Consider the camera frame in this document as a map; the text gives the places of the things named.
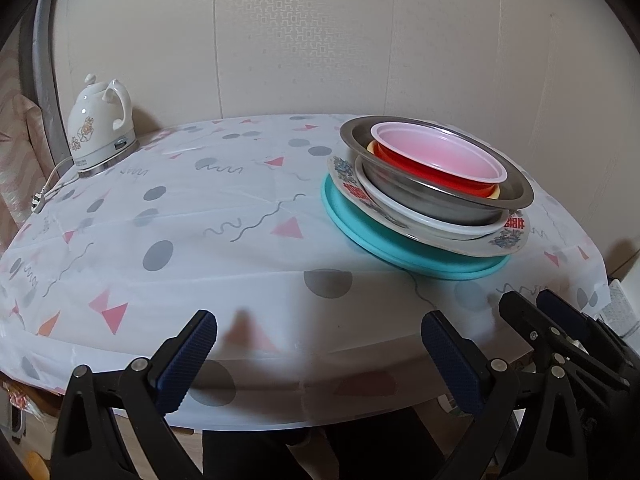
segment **white patterned tablecloth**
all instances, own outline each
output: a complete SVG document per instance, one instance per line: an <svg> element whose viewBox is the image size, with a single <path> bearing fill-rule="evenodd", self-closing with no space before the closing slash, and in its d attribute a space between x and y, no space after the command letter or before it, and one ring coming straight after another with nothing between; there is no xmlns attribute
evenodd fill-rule
<svg viewBox="0 0 640 480"><path fill-rule="evenodd" d="M492 276L415 276L352 243L320 200L351 117L188 124L63 187L0 260L2 371L64 392L75 366L150 356L203 308L218 341L170 424L325 424L444 391L420 341L433 308L512 360L529 348L498 316L503 292L548 287L590 314L609 303L597 248L535 182L527 245Z"/></svg>

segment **stainless steel bowl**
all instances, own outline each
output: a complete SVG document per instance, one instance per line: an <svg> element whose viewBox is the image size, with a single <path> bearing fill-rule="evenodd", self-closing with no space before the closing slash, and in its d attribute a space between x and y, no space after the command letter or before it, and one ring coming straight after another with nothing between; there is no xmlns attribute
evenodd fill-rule
<svg viewBox="0 0 640 480"><path fill-rule="evenodd" d="M440 186L380 160L367 151L367 146L373 140L372 126L386 122L440 128L490 153L507 170L507 179L500 184L500 198L482 198ZM518 168L482 142L451 127L400 117L360 117L344 123L340 128L340 136L347 146L362 157L365 173L374 186L396 202L432 218L460 225L487 225L495 222L503 209L523 209L533 202L533 189Z"/></svg>

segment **teal tray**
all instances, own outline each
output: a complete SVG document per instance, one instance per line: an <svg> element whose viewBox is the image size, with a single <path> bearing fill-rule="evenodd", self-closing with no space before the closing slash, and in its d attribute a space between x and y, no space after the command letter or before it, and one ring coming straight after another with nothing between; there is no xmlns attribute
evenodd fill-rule
<svg viewBox="0 0 640 480"><path fill-rule="evenodd" d="M322 183L322 203L340 231L380 259L440 280L475 280L501 269L509 256L476 258L451 253L402 236L379 224L347 200L329 175Z"/></svg>

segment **black pants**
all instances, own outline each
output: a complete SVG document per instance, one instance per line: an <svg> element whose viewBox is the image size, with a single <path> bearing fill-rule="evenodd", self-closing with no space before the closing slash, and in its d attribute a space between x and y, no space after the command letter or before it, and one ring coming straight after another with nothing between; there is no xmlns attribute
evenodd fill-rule
<svg viewBox="0 0 640 480"><path fill-rule="evenodd" d="M428 480L444 457L413 408L325 426L340 480ZM287 449L300 430L205 431L208 480L310 480Z"/></svg>

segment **silver bolt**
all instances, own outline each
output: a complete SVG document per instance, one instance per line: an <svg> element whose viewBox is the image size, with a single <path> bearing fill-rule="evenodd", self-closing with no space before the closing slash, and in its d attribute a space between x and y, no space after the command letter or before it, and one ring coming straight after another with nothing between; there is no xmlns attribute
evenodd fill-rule
<svg viewBox="0 0 640 480"><path fill-rule="evenodd" d="M553 375L553 377L557 377L558 379L562 379L564 377L564 370L559 366L552 366L551 375Z"/></svg>
<svg viewBox="0 0 640 480"><path fill-rule="evenodd" d="M77 366L74 369L74 377L82 377L85 373L87 373L88 369L89 368L87 368L85 365Z"/></svg>
<svg viewBox="0 0 640 480"><path fill-rule="evenodd" d="M133 361L131 363L131 369L134 372L141 372L142 370L144 370L146 368L146 364L147 364L147 360L143 357L139 357L137 359L135 359L135 361Z"/></svg>
<svg viewBox="0 0 640 480"><path fill-rule="evenodd" d="M491 368L493 368L496 372L505 372L507 371L507 363L505 363L502 359L494 359L491 361Z"/></svg>

